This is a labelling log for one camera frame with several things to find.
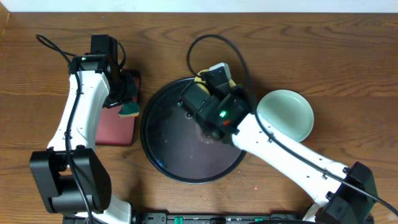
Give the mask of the green sponge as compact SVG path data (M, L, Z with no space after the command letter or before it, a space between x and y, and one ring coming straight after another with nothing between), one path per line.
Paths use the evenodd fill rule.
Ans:
M136 117L139 116L140 109L139 105L135 101L129 101L121 106L118 115L125 117Z

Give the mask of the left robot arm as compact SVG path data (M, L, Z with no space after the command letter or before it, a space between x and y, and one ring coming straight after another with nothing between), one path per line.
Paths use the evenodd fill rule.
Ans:
M112 194L109 174L95 153L101 110L112 91L122 90L117 62L106 54L75 56L68 66L70 90L63 115L30 170L49 213L88 223L132 223L133 208Z

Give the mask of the yellow plate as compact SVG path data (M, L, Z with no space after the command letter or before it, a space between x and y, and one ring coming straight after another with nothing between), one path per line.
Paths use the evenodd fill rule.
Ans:
M205 93L210 95L209 88L206 87L206 81L203 81L201 79L201 75L205 72L208 72L208 69L201 70L200 72L197 73L196 77L194 78L194 82L199 86Z

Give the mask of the light green plate front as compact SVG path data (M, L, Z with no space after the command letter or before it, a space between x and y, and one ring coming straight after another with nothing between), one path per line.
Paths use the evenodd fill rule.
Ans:
M315 117L310 103L291 90L275 90L262 98L257 113L297 142L312 132Z

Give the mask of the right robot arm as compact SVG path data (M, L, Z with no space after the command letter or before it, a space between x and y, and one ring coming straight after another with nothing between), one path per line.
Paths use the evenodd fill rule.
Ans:
M286 136L260 117L252 100L230 78L203 72L179 96L179 105L210 135L262 159L293 180L314 201L307 223L364 223L378 201L371 170L333 161Z

